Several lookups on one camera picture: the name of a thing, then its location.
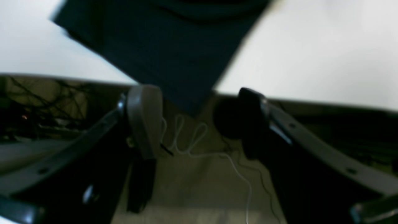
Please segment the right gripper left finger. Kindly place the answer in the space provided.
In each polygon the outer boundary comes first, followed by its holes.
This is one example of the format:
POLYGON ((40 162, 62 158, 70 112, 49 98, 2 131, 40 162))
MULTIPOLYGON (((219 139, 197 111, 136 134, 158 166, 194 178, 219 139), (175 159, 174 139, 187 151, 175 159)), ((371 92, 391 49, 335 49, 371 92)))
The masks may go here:
POLYGON ((1 223, 109 224, 132 150, 159 157, 162 111, 158 87, 135 86, 76 139, 2 144, 1 223))

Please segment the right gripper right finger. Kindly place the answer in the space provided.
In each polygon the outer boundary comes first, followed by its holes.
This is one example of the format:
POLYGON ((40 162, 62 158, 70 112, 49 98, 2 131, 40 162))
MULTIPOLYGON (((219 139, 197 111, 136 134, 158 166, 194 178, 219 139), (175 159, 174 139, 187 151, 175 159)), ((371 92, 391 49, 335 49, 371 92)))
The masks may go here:
POLYGON ((396 224, 397 177, 334 149, 250 88, 238 94, 248 159, 270 172, 289 224, 396 224))

